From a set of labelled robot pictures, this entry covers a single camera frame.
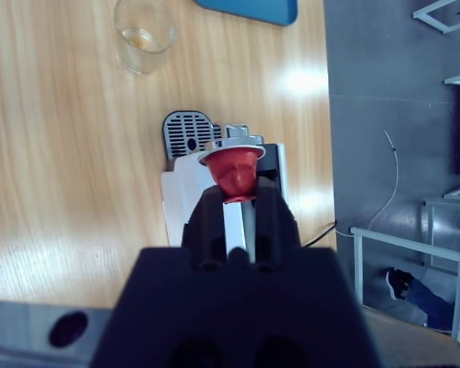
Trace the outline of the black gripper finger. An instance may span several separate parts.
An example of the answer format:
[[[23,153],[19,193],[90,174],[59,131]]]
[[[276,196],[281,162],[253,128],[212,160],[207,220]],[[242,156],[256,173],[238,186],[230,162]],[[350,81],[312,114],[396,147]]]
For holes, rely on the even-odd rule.
[[[223,192],[218,186],[203,191],[184,224],[181,247],[190,252],[193,268],[219,268],[226,263]]]
[[[255,261],[258,268],[279,268],[301,247],[297,222],[274,181],[258,179],[255,194]]]

